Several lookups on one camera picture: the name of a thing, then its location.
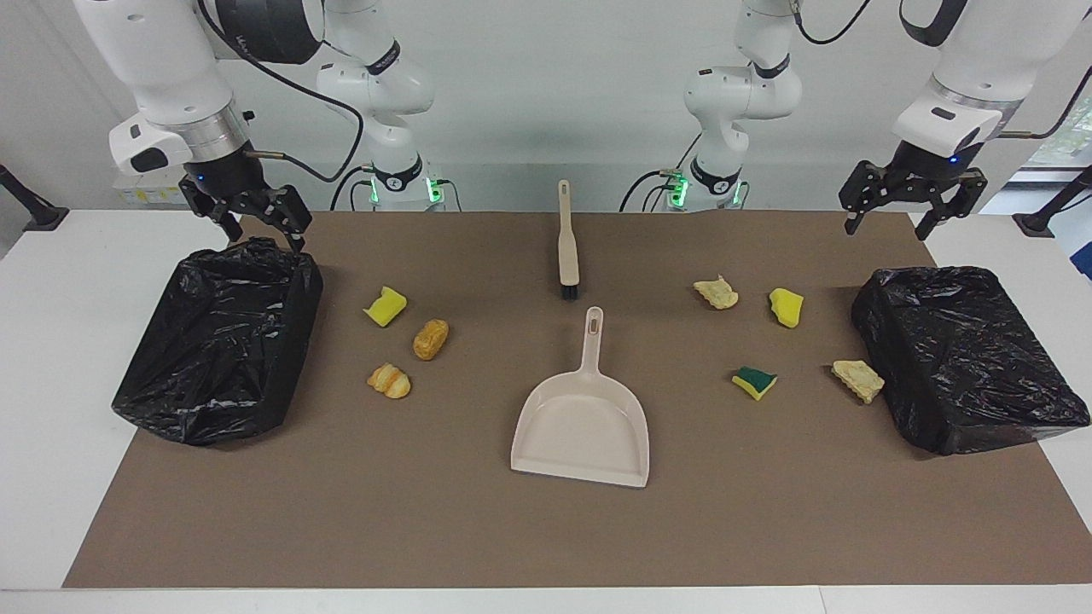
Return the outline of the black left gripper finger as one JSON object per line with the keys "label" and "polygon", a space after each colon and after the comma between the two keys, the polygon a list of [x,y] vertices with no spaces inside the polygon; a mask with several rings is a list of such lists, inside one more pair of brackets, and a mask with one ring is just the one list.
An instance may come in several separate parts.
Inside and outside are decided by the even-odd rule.
{"label": "black left gripper finger", "polygon": [[929,182],[921,190],[925,202],[931,206],[915,225],[917,240],[925,241],[937,226],[952,219],[966,219],[980,201],[987,186],[983,172],[963,172],[956,179]]}
{"label": "black left gripper finger", "polygon": [[862,160],[839,190],[839,202],[846,211],[844,231],[853,236],[863,217],[891,201],[888,197],[888,168]]}

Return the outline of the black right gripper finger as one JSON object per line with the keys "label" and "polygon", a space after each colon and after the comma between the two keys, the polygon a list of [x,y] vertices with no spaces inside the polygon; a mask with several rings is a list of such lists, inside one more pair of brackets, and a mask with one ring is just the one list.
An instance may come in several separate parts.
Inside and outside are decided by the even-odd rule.
{"label": "black right gripper finger", "polygon": [[284,185],[280,189],[266,188],[258,191],[256,210],[256,217],[280,232],[293,253],[302,253],[305,231],[311,226],[312,215],[296,187]]}
{"label": "black right gripper finger", "polygon": [[229,203],[223,200],[218,200],[210,194],[204,194],[195,182],[191,179],[183,178],[179,182],[179,190],[186,199],[187,205],[195,217],[206,219],[213,224],[218,226],[218,228],[226,234],[229,238],[229,243],[239,240],[242,237],[241,225],[235,215],[229,210]]}

